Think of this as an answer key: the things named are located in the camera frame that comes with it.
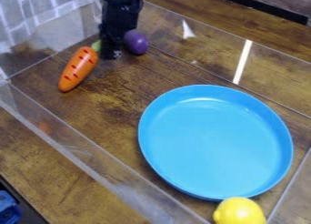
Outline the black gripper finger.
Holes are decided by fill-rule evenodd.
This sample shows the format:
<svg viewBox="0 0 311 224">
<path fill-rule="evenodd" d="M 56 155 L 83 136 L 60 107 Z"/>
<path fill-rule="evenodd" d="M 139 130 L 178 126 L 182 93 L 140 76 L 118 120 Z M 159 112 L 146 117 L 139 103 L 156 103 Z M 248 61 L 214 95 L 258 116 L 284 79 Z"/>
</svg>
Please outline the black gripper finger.
<svg viewBox="0 0 311 224">
<path fill-rule="evenodd" d="M 111 38 L 102 40 L 100 58 L 106 60 L 118 59 L 122 56 L 123 41 Z"/>
</svg>

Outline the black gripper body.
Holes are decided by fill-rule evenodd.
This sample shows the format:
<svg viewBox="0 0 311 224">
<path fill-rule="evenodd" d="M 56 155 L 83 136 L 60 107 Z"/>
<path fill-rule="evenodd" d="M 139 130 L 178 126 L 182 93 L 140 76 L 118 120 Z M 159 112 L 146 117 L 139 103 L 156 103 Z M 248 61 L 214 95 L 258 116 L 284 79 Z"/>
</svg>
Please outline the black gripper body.
<svg viewBox="0 0 311 224">
<path fill-rule="evenodd" d="M 138 26 L 143 0 L 103 0 L 100 38 L 122 41 Z"/>
</svg>

